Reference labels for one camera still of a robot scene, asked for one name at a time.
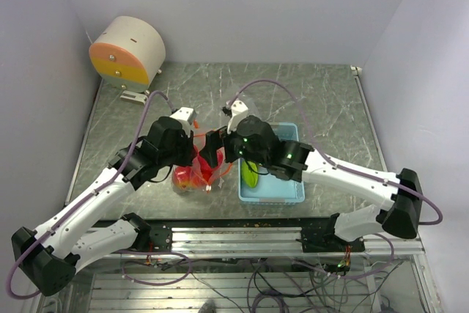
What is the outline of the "red apple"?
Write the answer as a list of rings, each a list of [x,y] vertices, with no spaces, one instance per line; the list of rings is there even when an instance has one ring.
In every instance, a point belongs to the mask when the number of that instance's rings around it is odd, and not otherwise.
[[[192,178],[192,168],[190,166],[177,166],[171,174],[173,186],[180,191],[193,191],[196,186]]]
[[[203,159],[200,154],[197,155],[197,160],[200,165],[200,170],[202,172],[203,179],[207,182],[208,185],[212,185],[215,178],[218,177],[220,168],[222,163],[224,162],[224,155],[223,153],[218,150],[217,151],[217,165],[216,167],[211,167],[208,162]]]

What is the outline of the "clear zip top bag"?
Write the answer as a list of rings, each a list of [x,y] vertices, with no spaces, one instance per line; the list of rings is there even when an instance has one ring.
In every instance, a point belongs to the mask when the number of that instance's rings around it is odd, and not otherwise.
[[[171,172],[171,182],[177,191],[185,192],[205,192],[210,193],[217,188],[221,188],[225,178],[231,174],[234,162],[227,163],[225,152],[220,148],[216,152],[216,165],[211,167],[209,163],[200,156],[200,151],[205,147],[206,135],[215,130],[215,118],[210,117],[204,121],[199,117],[204,115],[202,110],[196,110],[196,117],[190,124],[193,131],[193,143],[195,158],[191,166],[174,166]]]

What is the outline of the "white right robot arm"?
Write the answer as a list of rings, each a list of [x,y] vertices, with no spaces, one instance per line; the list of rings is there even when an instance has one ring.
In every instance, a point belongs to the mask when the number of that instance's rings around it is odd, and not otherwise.
[[[422,200],[417,193],[421,188],[412,170],[379,172],[321,155],[309,144],[280,139],[269,123],[253,115],[242,119],[234,130],[223,127],[206,134],[200,155],[210,166],[216,165],[219,150],[228,163],[254,162],[280,180],[323,184],[369,202],[368,207],[330,217],[322,239],[331,251],[378,232],[401,239],[414,239],[418,234]]]

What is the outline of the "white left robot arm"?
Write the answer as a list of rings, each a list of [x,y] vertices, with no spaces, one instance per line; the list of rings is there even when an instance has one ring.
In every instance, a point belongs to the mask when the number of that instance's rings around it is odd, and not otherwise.
[[[193,115],[180,109],[153,122],[139,145],[120,150],[80,196],[35,229],[12,235],[15,264],[45,296],[68,285],[87,265],[120,250],[153,250],[151,226],[135,213],[89,233],[106,209],[130,196],[167,166],[188,166],[195,156]]]

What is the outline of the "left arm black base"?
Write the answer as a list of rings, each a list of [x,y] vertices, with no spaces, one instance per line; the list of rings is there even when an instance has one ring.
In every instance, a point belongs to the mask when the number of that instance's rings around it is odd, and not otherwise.
[[[135,213],[128,213],[121,217],[128,222],[136,233],[128,251],[134,252],[170,252],[172,245],[172,231],[165,224],[147,222]]]

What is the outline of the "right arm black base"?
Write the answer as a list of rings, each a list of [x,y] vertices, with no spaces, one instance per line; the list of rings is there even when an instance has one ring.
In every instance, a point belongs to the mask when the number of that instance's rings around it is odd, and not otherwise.
[[[339,213],[329,217],[301,218],[300,239],[304,253],[345,252],[349,246],[352,252],[364,252],[363,239],[359,237],[354,241],[346,241],[336,236],[336,225]]]

